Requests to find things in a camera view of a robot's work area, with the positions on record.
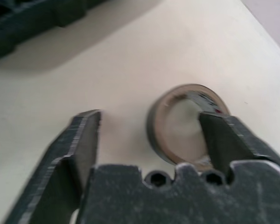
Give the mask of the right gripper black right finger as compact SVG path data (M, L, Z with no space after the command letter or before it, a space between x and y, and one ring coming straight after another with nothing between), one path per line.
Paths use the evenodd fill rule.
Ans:
M280 182L280 156L241 120L202 112L199 121L213 165L207 182Z

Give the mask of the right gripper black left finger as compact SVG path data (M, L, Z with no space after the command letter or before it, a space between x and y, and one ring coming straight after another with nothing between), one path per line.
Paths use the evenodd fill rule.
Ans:
M101 110L82 112L49 145L6 224L68 224L96 163Z

